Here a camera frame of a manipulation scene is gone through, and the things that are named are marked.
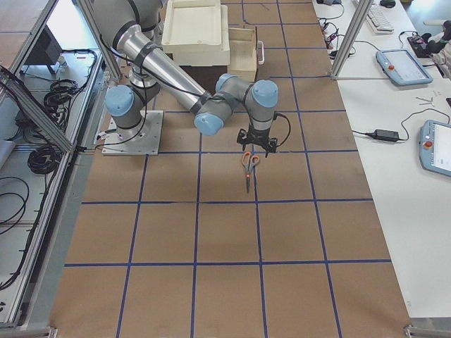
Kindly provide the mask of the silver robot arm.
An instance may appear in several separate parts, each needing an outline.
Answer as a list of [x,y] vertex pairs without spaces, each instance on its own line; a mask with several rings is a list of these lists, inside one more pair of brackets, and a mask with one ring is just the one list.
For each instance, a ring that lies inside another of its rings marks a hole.
[[194,115],[194,125],[203,135],[215,135],[238,106],[249,116],[249,127],[240,130],[238,144],[254,144],[266,153],[278,148],[270,136],[278,86],[271,80],[248,82],[237,75],[222,74],[210,94],[156,44],[151,34],[159,24],[162,1],[95,1],[94,21],[101,42],[127,57],[141,73],[169,91]]

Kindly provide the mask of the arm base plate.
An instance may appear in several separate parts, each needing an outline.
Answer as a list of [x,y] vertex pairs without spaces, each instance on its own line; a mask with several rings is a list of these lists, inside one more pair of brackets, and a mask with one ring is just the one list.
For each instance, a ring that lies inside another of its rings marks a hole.
[[106,135],[106,146],[103,146],[101,150],[103,155],[156,156],[159,153],[163,111],[141,110],[140,113],[145,118],[144,122],[129,130],[117,127],[113,118],[110,118],[109,128],[116,131]]

